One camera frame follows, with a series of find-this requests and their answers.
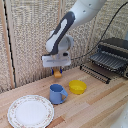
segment blue cup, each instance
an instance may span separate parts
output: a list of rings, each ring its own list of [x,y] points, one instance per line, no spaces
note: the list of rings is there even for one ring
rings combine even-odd
[[[63,103],[68,96],[68,93],[65,89],[59,84],[53,84],[50,86],[50,101],[52,104],[61,104]]]

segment wall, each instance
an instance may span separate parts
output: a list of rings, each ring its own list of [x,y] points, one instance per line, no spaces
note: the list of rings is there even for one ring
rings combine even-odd
[[[0,0],[0,93],[14,88],[11,53],[3,1]]]

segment wooden countertop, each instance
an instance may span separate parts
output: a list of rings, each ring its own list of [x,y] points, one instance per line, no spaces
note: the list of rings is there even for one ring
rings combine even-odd
[[[82,80],[86,91],[75,95],[69,91],[71,80]],[[128,101],[128,80],[116,78],[105,84],[74,68],[63,72],[61,79],[53,76],[0,94],[0,128],[12,128],[7,120],[10,105],[25,95],[40,95],[49,99],[51,84],[60,84],[68,92],[65,103],[54,105],[54,119],[47,128],[109,128]]]

